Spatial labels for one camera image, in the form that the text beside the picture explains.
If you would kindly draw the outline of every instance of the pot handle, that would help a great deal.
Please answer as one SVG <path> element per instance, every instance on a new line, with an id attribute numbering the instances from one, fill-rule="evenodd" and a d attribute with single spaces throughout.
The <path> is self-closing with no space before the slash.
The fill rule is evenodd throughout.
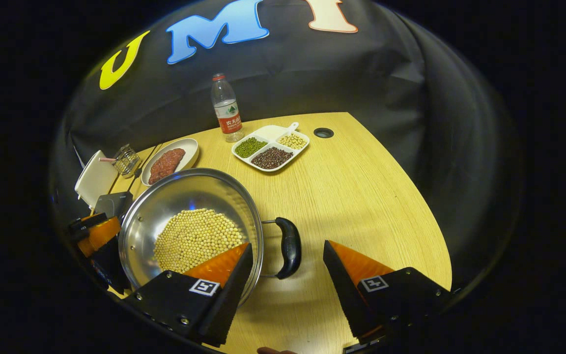
<path id="1" fill-rule="evenodd" d="M 263 276 L 276 276 L 279 279 L 285 279 L 288 276 L 296 273 L 298 267 L 301 266 L 301 236 L 298 234 L 296 225 L 290 220 L 282 217 L 277 217 L 275 220 L 262 221 L 262 224 L 272 224 L 275 222 L 283 233 L 281 237 L 281 253 L 283 254 L 283 267 L 276 275 L 263 275 Z"/>

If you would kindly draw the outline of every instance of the white divided dish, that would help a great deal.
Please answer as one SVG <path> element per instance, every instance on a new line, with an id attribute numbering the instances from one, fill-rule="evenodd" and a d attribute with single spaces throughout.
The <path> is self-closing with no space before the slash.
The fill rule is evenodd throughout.
<path id="1" fill-rule="evenodd" d="M 194 139 L 180 139 L 179 141 L 175 141 L 159 150 L 159 152 L 154 154 L 154 156 L 145 164 L 145 167 L 141 172 L 141 182 L 143 184 L 148 187 L 151 185 L 148 183 L 148 180 L 150 179 L 150 169 L 152 168 L 152 165 L 157 162 L 157 160 L 160 159 L 163 154 L 170 150 L 174 150 L 175 148 L 182 148 L 183 150 L 185 150 L 185 155 L 182 157 L 182 160 L 180 160 L 178 166 L 176 166 L 174 172 L 191 168 L 191 166 L 196 163 L 198 154 L 200 152 L 198 148 L 198 142 Z"/>
<path id="2" fill-rule="evenodd" d="M 281 168 L 283 168 L 283 166 L 290 163 L 290 161 L 292 161 L 296 156 L 298 156 L 298 154 L 303 152 L 303 150 L 305 150 L 305 148 L 307 148 L 308 145 L 310 145 L 309 137 L 307 135 L 303 134 L 303 133 L 297 132 L 296 131 L 297 127 L 298 127 L 297 122 L 292 123 L 292 125 L 290 125 L 288 128 L 279 127 L 278 125 L 266 125 L 265 127 L 261 127 L 258 130 L 255 130 L 254 132 L 250 133 L 249 135 L 246 135 L 245 137 L 243 137 L 242 140 L 233 144 L 233 147 L 231 147 L 231 152 L 233 153 L 233 155 L 235 155 L 235 157 L 237 157 L 238 159 L 242 160 L 243 162 L 249 164 L 250 166 L 252 166 L 252 167 L 254 167 L 258 170 L 261 170 L 261 171 L 264 171 L 264 172 L 274 172 L 276 170 L 280 170 Z M 306 141 L 305 145 L 302 148 L 296 150 L 295 148 L 291 148 L 291 147 L 287 147 L 285 145 L 279 144 L 279 139 L 281 139 L 282 137 L 284 137 L 286 135 L 290 135 L 290 134 L 294 134 L 294 135 L 297 135 L 298 137 L 301 137 L 303 140 Z M 256 138 L 258 141 L 265 142 L 267 144 L 264 147 L 260 148 L 258 151 L 254 152 L 249 157 L 244 158 L 244 157 L 241 157 L 238 154 L 236 154 L 235 148 L 237 148 L 245 140 L 250 139 L 252 137 Z M 274 148 L 280 148 L 281 150 L 284 150 L 285 152 L 291 152 L 292 157 L 287 159 L 280 166 L 277 166 L 276 168 L 271 168 L 269 170 L 267 170 L 265 168 L 261 168 L 261 167 L 255 165 L 254 163 L 251 162 L 252 159 L 254 159 L 257 155 L 261 154 L 263 151 L 266 151 L 268 148 L 273 148 L 273 147 Z"/>

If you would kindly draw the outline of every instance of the letter m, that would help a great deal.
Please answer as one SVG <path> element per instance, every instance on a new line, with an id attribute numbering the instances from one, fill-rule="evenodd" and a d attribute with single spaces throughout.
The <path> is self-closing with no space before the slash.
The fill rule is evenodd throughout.
<path id="1" fill-rule="evenodd" d="M 224 26 L 227 34 L 222 42 L 227 44 L 264 38 L 270 32 L 259 23 L 256 5 L 261 1 L 237 0 L 226 5 L 213 20 L 194 15 L 174 23 L 166 30 L 171 32 L 171 56 L 167 63 L 178 63 L 196 53 L 196 48 L 189 45 L 188 37 L 204 48 L 212 48 Z"/>

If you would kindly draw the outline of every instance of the plastic bottle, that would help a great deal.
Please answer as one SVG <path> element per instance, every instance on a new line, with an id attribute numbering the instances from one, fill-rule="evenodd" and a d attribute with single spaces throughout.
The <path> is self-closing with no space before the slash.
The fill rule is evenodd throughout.
<path id="1" fill-rule="evenodd" d="M 242 139 L 244 132 L 235 92 L 233 92 L 233 88 L 226 81 L 226 76 L 222 72 L 213 76 L 211 101 L 224 139 L 229 143 Z"/>

